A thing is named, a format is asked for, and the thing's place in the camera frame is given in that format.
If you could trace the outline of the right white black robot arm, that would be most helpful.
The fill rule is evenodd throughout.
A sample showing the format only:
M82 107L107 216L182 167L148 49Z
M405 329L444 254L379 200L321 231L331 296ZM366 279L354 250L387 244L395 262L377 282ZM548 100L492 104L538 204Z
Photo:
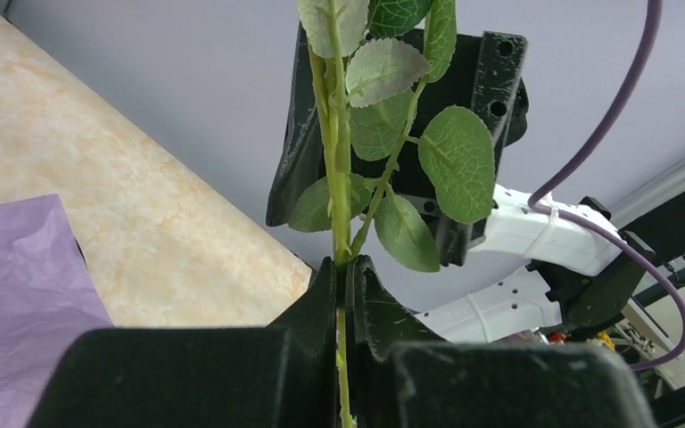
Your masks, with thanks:
M414 131L444 104L475 109L489 126L496 152L526 129L528 99L520 68L523 37L485 32L458 37L444 78L425 92ZM418 321L450 342L489 343L534 328L565 327L596 333L630 306L645 268L622 251L629 245L645 259L654 251L637 235L617 229L595 199L550 204L543 214L528 206L528 194L497 186L491 215L459 224L443 213L433 187L418 166L417 150L404 149L394 190L412 202L429 226L444 266L462 265L471 252L502 252L525 259L524 266L467 295L417 315Z

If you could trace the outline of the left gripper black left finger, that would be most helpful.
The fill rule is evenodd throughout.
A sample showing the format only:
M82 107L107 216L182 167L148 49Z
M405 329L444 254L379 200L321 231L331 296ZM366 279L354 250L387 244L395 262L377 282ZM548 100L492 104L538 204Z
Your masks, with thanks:
M62 355L31 427L335 427L334 264L262 327L103 328Z

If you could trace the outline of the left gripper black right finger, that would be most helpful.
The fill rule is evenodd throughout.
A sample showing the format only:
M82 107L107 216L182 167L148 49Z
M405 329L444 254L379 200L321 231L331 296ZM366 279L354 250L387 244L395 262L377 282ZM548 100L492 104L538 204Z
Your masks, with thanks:
M382 286L371 258L345 274L347 376L361 427L653 427L623 359L585 344L453 344Z

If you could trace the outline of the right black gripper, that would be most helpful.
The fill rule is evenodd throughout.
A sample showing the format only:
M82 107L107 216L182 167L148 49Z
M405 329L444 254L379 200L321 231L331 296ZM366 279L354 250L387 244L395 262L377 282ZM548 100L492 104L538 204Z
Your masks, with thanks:
M460 266L486 238L502 152L526 130L526 50L518 35L460 35L437 81L379 103L377 237L403 267Z

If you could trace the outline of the pink rose flower stem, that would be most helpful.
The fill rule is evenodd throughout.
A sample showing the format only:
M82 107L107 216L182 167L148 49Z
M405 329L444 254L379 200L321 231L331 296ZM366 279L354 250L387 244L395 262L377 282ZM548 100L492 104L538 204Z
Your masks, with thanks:
M384 249L417 272L440 270L437 244L417 208L392 188L393 173L425 88L455 53L452 1L300 1L325 176L289 219L303 233L330 231L339 272L375 231Z

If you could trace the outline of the pink and purple wrapping paper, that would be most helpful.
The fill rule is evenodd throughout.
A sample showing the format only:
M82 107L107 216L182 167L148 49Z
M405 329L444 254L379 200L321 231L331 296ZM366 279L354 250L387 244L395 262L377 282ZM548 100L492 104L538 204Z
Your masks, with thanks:
M0 427L24 426L63 352L111 324L60 197L0 204Z

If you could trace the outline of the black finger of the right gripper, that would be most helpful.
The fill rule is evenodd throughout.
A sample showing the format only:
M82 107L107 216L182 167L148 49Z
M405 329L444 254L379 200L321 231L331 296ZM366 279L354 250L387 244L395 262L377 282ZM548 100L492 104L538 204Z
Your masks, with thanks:
M299 26L283 149L268 194L267 226L282 226L289 222L303 192L324 176L322 158L309 44L305 29Z

